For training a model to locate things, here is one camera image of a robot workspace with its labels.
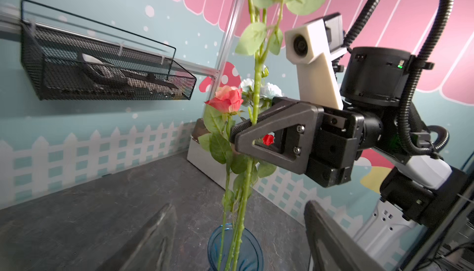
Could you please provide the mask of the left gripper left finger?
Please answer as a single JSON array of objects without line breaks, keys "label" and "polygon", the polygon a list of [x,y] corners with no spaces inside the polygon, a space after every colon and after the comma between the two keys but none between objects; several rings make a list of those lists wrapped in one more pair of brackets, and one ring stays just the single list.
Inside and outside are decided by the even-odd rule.
[{"label": "left gripper left finger", "polygon": [[177,225],[175,207],[168,203],[150,218],[99,271],[167,271]]}]

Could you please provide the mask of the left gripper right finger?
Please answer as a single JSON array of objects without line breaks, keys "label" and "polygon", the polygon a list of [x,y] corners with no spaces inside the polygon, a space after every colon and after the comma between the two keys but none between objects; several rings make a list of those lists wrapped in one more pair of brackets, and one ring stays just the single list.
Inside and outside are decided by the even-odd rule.
[{"label": "left gripper right finger", "polygon": [[382,271],[316,201],[304,208],[312,271]]}]

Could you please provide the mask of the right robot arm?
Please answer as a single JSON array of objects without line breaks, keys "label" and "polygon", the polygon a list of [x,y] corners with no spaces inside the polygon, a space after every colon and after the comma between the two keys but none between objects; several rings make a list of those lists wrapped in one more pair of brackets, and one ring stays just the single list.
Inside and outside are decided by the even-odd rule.
[{"label": "right robot arm", "polygon": [[422,71],[433,68],[428,59],[454,0],[439,0],[418,55],[351,47],[379,2],[368,0],[349,32],[339,13],[287,31],[286,57],[297,67],[299,99],[275,98],[256,124],[244,121],[230,134],[239,153],[306,174],[326,188],[349,182],[364,150],[381,152],[394,167],[374,213],[354,237],[373,259],[416,225],[438,226],[468,180],[439,155],[448,131],[425,125],[412,102]]}]

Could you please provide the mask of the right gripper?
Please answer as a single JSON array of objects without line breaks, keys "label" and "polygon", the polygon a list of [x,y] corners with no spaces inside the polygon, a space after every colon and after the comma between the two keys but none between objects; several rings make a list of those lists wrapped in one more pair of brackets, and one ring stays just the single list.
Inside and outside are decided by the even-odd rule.
[{"label": "right gripper", "polygon": [[[258,115],[255,124],[247,119],[232,127],[230,142],[241,154],[306,173],[328,188],[351,180],[354,162],[376,145],[382,132],[383,123],[374,113],[280,97]],[[271,146],[262,142],[267,134],[275,136]]]}]

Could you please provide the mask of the white flower stem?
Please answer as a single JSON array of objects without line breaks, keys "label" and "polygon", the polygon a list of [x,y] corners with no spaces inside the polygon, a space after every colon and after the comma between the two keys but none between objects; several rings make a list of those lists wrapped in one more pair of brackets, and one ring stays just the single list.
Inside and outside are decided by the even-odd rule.
[{"label": "white flower stem", "polygon": [[[243,107],[253,107],[254,100],[253,96],[255,93],[254,81],[250,78],[244,79],[241,81],[239,88],[242,89],[242,98],[243,98]],[[275,97],[282,97],[281,89],[272,83],[266,83],[265,85],[260,86],[259,93],[259,109],[266,110],[270,107],[272,100]]]}]

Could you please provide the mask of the pale blue flower stem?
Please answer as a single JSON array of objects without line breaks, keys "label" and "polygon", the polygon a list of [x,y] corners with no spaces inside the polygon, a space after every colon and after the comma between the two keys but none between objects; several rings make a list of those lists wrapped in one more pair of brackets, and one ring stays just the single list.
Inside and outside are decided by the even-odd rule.
[{"label": "pale blue flower stem", "polygon": [[[264,62],[269,53],[278,55],[283,41],[283,32],[280,23],[283,19],[283,8],[288,8],[295,15],[308,15],[320,8],[325,0],[248,0],[248,11],[250,23],[239,39],[236,53],[239,55],[253,56],[255,93],[253,96],[254,106],[248,106],[249,119],[256,123],[259,109],[260,86],[262,80],[269,74],[264,67]],[[273,164],[260,164],[260,162],[250,156],[253,161],[253,185],[262,176],[266,177],[275,172]]]}]

